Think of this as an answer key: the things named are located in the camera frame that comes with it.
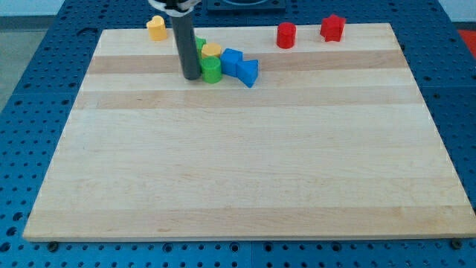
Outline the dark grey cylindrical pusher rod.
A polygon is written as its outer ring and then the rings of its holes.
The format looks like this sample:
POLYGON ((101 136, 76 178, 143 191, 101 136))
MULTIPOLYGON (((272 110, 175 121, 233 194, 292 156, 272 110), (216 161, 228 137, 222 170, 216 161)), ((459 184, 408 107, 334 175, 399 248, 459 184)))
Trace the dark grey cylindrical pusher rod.
POLYGON ((183 76, 187 80, 197 80, 201 76, 201 67, 192 13, 172 16, 171 21, 183 76))

